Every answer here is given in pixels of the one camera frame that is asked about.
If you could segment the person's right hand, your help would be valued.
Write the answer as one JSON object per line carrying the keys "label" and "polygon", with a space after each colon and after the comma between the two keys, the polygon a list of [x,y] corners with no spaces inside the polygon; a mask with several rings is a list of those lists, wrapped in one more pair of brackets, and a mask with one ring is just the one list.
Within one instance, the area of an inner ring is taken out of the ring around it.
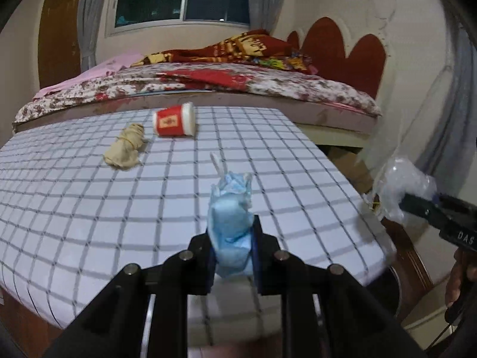
{"label": "person's right hand", "polygon": [[454,253],[455,264],[450,272],[450,277],[445,290],[445,305],[451,307],[458,300],[462,292],[464,277],[476,282],[476,256],[461,248]]}

